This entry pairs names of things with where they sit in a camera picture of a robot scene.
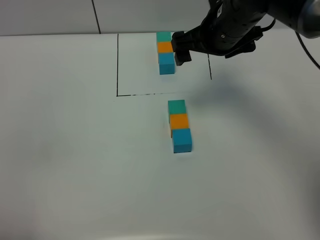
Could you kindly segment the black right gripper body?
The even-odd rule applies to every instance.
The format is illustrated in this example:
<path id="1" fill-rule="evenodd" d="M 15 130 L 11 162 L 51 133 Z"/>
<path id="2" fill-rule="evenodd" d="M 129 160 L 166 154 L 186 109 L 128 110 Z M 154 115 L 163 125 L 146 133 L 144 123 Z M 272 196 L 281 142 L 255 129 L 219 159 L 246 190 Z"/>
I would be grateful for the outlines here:
<path id="1" fill-rule="evenodd" d="M 262 36 L 256 24 L 266 15 L 252 0 L 211 0 L 200 26 L 188 31 L 188 50 L 226 59 L 256 50 Z"/>

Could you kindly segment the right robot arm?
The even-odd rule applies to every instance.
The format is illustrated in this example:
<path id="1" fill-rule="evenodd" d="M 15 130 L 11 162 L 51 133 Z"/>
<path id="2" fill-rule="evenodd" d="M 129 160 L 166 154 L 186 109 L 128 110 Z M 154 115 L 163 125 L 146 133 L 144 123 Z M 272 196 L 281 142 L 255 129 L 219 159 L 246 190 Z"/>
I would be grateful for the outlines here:
<path id="1" fill-rule="evenodd" d="M 318 0 L 211 0 L 202 23 L 172 35 L 178 66 L 191 61 L 190 52 L 231 58 L 256 49 L 255 41 L 279 21 L 308 39 L 320 36 Z"/>

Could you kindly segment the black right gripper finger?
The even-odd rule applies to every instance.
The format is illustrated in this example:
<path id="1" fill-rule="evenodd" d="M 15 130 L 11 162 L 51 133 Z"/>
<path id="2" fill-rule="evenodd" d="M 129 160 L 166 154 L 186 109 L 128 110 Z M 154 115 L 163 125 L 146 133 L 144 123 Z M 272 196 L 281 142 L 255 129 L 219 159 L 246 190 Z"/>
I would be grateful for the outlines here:
<path id="1" fill-rule="evenodd" d="M 174 59 L 177 66 L 182 66 L 184 63 L 192 61 L 189 50 L 177 50 L 174 53 Z"/>
<path id="2" fill-rule="evenodd" d="M 171 40 L 174 52 L 182 52 L 189 50 L 189 40 L 184 31 L 174 32 Z"/>

